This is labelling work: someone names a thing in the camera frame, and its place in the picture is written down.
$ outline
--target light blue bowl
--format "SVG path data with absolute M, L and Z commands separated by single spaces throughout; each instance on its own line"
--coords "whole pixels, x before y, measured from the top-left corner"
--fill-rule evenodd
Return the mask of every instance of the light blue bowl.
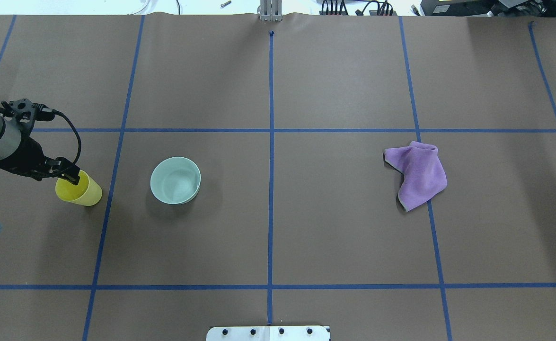
M 200 169 L 184 157 L 172 157 L 160 162 L 152 172 L 150 188 L 159 201 L 184 204 L 200 190 Z

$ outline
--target towel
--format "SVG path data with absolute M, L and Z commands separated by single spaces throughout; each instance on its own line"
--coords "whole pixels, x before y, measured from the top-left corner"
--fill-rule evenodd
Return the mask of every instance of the towel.
M 385 149 L 384 155 L 385 162 L 404 175 L 397 198 L 406 212 L 446 188 L 446 173 L 435 145 L 412 141 L 408 147 Z

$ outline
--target metal bracket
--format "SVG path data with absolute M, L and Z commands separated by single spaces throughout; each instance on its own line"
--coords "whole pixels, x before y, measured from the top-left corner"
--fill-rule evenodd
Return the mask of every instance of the metal bracket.
M 330 341 L 330 326 L 213 327 L 206 341 Z
M 282 0 L 261 0 L 257 11 L 261 21 L 282 21 Z

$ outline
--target yellow cup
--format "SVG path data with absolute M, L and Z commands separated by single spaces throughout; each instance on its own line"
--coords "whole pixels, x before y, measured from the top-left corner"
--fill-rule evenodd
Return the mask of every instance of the yellow cup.
M 101 187 L 85 171 L 80 169 L 78 175 L 80 181 L 75 186 L 67 180 L 57 179 L 55 193 L 59 199 L 83 206 L 92 206 L 98 203 L 103 194 Z

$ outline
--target black cable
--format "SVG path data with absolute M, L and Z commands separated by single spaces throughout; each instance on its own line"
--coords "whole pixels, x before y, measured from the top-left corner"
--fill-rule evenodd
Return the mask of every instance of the black cable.
M 386 8 L 387 4 L 388 4 L 388 2 L 384 2 L 382 4 L 381 9 L 379 11 L 377 11 L 377 15 L 384 15 L 384 11 L 385 11 L 385 8 Z
M 379 11 L 379 6 L 381 6 L 381 2 L 378 2 L 376 0 L 371 0 L 366 2 L 366 6 L 364 6 L 364 8 L 362 9 L 362 15 L 364 15 L 364 12 L 366 11 L 366 8 L 368 7 L 368 5 L 370 5 L 371 3 L 376 2 L 377 3 L 377 13 Z
M 410 6 L 410 8 L 412 9 L 412 13 L 414 13 L 416 16 L 420 17 L 421 13 L 419 13 L 419 10 L 416 9 L 416 6 L 412 5 Z
M 62 175 L 63 173 L 65 173 L 65 171 L 75 166 L 76 162 L 78 162 L 78 160 L 80 159 L 80 153 L 82 151 L 82 140 L 80 139 L 78 130 L 76 130 L 76 127 L 74 127 L 72 121 L 70 121 L 70 119 L 68 119 L 68 117 L 64 113 L 59 112 L 57 110 L 53 110 L 53 114 L 62 117 L 63 119 L 65 119 L 68 125 L 70 125 L 70 128 L 72 128 L 72 131 L 76 135 L 76 140 L 78 141 L 78 150 L 76 151 L 76 157 L 74 158 L 74 161 L 72 161 L 71 165 L 67 166 L 66 168 L 57 170 L 54 173 L 48 175 L 41 175 L 40 177 L 38 177 L 39 179 L 54 178 L 54 177 L 58 177 L 59 175 Z
M 393 6 L 392 4 L 388 3 L 387 0 L 385 0 L 385 13 L 381 14 L 381 15 L 386 15 L 386 16 L 390 16 L 393 15 Z
M 347 6 L 345 5 L 345 0 L 341 0 L 341 8 L 339 8 L 339 15 L 341 15 L 344 9 L 345 9 L 345 15 L 349 15 L 349 13 L 347 13 Z

